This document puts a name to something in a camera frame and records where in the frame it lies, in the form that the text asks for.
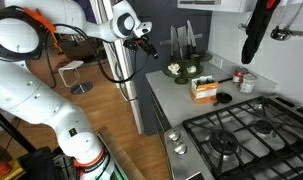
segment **red object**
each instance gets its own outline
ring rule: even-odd
[[[267,3],[267,10],[271,9],[276,1],[277,0],[269,0]]]
[[[248,73],[246,68],[237,67],[233,74],[233,84],[236,86],[240,86],[242,83],[243,75]]]
[[[93,161],[91,161],[89,163],[86,163],[86,164],[81,164],[78,161],[74,160],[73,161],[73,165],[75,167],[87,167],[87,166],[91,166],[94,163],[96,163],[97,161],[99,161],[101,159],[102,155],[103,155],[103,149],[101,150],[100,154]]]
[[[11,169],[12,167],[8,162],[0,161],[0,175],[7,174],[8,172],[11,171]]]
[[[45,19],[42,15],[39,9],[36,9],[35,12],[32,12],[28,8],[23,8],[23,11],[27,13],[29,16],[31,16],[33,19],[39,21],[42,23],[47,29],[49,29],[50,32],[55,32],[56,28],[47,20]]]
[[[82,170],[79,171],[79,176],[83,176],[84,172]]]
[[[137,40],[136,43],[137,43],[137,44],[141,44],[142,41],[141,41],[141,40]]]

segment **hanging utensil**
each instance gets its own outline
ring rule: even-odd
[[[196,54],[197,43],[195,42],[194,32],[191,26],[191,22],[189,20],[187,21],[187,25],[188,25],[188,37],[190,37],[191,45],[192,45],[191,54]]]
[[[178,31],[178,41],[179,41],[179,47],[180,47],[180,56],[181,56],[181,60],[183,60],[183,47],[186,46],[187,43],[187,30],[185,28],[185,26],[179,27],[177,29]]]
[[[174,31],[175,28],[171,26],[170,29],[170,44],[171,44],[171,53],[170,53],[170,60],[173,61],[173,55],[174,55]]]
[[[241,62],[249,64],[264,37],[266,29],[271,20],[273,11],[276,9],[281,0],[258,0],[252,13],[252,18],[246,27],[246,34],[248,35],[243,49]]]
[[[191,58],[191,53],[192,53],[192,51],[191,51],[191,36],[190,36],[190,34],[189,34],[189,27],[188,27],[188,29],[187,29],[187,39],[188,39],[188,41],[187,41],[187,54],[186,54],[186,56],[187,56],[187,58]]]
[[[289,30],[290,26],[292,25],[292,23],[295,21],[295,19],[297,18],[297,16],[299,15],[301,8],[303,6],[303,1],[301,2],[298,11],[295,13],[295,15],[291,18],[291,20],[288,22],[287,25],[285,25],[283,27],[283,29],[280,29],[280,24],[284,18],[284,15],[286,14],[289,5],[291,4],[292,0],[288,0],[286,6],[284,7],[282,14],[279,18],[278,24],[275,27],[274,30],[272,30],[270,37],[272,39],[275,40],[279,40],[279,41],[285,41],[291,38],[291,36],[296,36],[296,37],[300,37],[303,36],[303,31],[294,31],[294,30]]]

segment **small jar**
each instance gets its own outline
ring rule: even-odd
[[[243,75],[243,82],[240,85],[239,91],[243,94],[250,94],[254,87],[254,81],[257,77],[253,74],[245,74]]]
[[[233,75],[233,84],[236,86],[240,86],[240,84],[242,83],[243,75],[247,73],[248,70],[246,68],[237,67]]]

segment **chair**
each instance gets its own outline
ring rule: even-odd
[[[72,61],[71,63],[59,68],[61,79],[66,87],[71,87],[70,91],[72,94],[83,94],[93,88],[92,82],[80,82],[80,73],[78,71],[78,67],[80,67],[82,64],[83,61]],[[73,71],[76,80],[71,84],[68,84],[63,76],[64,71]]]

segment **stainless steel stove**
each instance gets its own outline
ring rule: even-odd
[[[279,97],[259,97],[185,120],[164,139],[173,179],[303,176],[303,109]]]

